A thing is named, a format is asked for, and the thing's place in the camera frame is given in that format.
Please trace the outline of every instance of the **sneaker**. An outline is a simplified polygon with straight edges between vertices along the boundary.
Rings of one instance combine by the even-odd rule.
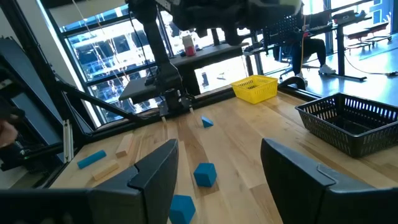
[[[322,65],[322,67],[319,69],[319,72],[323,74],[335,74],[336,70],[332,69],[328,65]]]
[[[307,81],[307,79],[306,79],[306,78],[304,78],[304,76],[303,76],[303,73],[302,73],[302,72],[300,72],[299,74],[296,74],[296,76],[297,76],[297,77],[300,77],[300,78],[302,78],[302,79],[304,80],[304,83],[305,83],[305,85],[308,85],[308,81]]]

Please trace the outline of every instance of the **wooden block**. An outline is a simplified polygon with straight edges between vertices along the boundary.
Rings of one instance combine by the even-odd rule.
[[[106,174],[116,170],[117,168],[119,168],[118,162],[111,160],[105,166],[95,170],[92,174],[95,180],[100,180]]]
[[[133,133],[127,134],[123,137],[123,139],[120,142],[120,145],[118,147],[118,150],[116,150],[117,158],[126,156],[129,153],[133,137],[134,137]]]

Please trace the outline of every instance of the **blue block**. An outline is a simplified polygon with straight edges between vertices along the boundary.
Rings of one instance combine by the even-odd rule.
[[[208,119],[208,118],[206,118],[204,116],[201,117],[201,121],[203,122],[203,127],[205,127],[205,128],[209,128],[209,127],[212,127],[214,125],[213,122],[210,119]]]
[[[174,195],[169,215],[173,224],[188,224],[194,214],[195,206],[191,197]]]
[[[91,156],[87,157],[86,159],[82,159],[81,161],[77,162],[77,166],[79,169],[82,169],[86,166],[90,166],[91,164],[95,163],[96,161],[104,158],[106,153],[104,150],[98,151]]]
[[[198,186],[211,187],[216,181],[216,168],[212,163],[201,163],[194,171],[193,176],[195,176]]]

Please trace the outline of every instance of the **black wire basket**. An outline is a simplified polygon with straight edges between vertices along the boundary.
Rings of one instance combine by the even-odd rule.
[[[398,143],[398,108],[337,93],[296,106],[305,128],[351,157]]]

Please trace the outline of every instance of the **black pants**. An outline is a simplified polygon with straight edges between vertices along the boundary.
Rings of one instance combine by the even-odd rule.
[[[322,65],[326,63],[326,47],[325,42],[320,39],[304,39],[304,58],[311,56],[314,53],[317,53],[318,60]],[[301,42],[297,42],[292,46],[292,52],[290,53],[292,56],[292,65],[293,72],[295,74],[299,74],[301,71],[301,55],[302,55],[302,46]]]

